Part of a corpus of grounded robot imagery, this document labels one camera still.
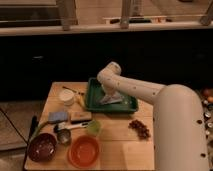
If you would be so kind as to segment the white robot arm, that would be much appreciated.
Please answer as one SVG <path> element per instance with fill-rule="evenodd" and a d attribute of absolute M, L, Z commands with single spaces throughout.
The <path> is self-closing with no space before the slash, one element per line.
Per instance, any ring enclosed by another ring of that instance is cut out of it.
<path fill-rule="evenodd" d="M 123 77 L 116 62 L 103 68 L 97 80 L 107 92 L 120 91 L 153 106 L 156 171 L 210 171 L 203 107 L 195 91 Z"/>

